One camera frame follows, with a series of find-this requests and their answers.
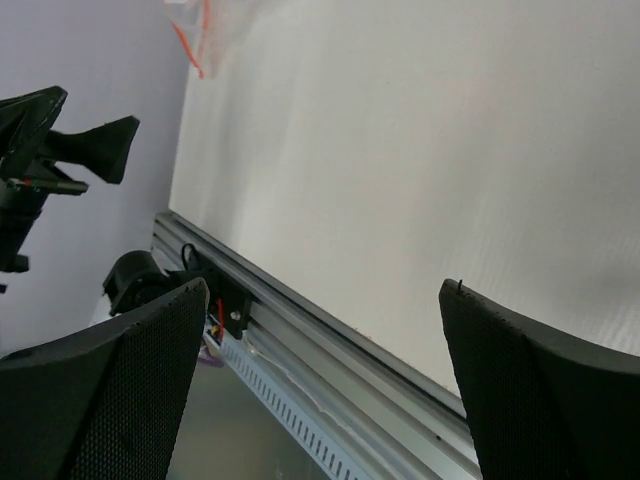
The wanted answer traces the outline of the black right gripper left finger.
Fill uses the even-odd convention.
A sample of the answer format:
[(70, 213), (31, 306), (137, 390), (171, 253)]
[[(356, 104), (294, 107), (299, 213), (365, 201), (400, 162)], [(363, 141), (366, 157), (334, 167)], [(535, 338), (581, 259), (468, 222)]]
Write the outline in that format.
[(1, 360), (4, 479), (163, 479), (197, 363), (197, 278)]

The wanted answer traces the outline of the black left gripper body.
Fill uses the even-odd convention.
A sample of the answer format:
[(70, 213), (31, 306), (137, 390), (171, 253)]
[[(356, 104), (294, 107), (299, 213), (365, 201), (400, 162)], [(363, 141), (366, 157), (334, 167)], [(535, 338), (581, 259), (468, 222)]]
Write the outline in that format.
[(88, 185), (44, 153), (67, 92), (52, 86), (1, 101), (1, 271), (24, 273), (20, 249), (50, 195), (80, 196)]

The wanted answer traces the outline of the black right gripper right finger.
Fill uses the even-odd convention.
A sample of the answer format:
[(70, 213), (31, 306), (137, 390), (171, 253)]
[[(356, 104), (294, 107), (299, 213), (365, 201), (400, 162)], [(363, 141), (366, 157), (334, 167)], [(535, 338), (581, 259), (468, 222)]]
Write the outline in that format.
[(452, 279), (438, 299), (483, 478), (638, 478), (638, 357)]

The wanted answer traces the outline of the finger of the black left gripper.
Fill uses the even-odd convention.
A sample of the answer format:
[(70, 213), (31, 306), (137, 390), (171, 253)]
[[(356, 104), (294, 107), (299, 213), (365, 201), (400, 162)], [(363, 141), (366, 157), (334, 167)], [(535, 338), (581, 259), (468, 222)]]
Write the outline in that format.
[(83, 166), (108, 184), (120, 184), (139, 125), (136, 117), (127, 116), (81, 133), (50, 131), (47, 156)]

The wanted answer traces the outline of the clear zip bag orange zipper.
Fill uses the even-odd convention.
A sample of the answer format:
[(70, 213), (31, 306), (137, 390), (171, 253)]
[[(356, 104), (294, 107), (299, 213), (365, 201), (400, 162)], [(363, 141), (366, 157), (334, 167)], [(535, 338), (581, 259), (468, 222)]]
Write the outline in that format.
[(249, 30), (261, 1), (164, 1), (165, 13), (200, 79), (213, 78)]

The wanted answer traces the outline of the aluminium extrusion rail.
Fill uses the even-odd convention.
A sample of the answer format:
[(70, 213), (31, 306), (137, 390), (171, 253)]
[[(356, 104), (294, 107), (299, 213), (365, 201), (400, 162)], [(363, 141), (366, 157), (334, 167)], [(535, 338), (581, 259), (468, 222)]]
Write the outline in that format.
[(177, 214), (157, 215), (152, 250), (191, 252), (252, 295), (240, 338), (278, 361), (325, 412), (367, 479), (477, 479), (462, 403)]

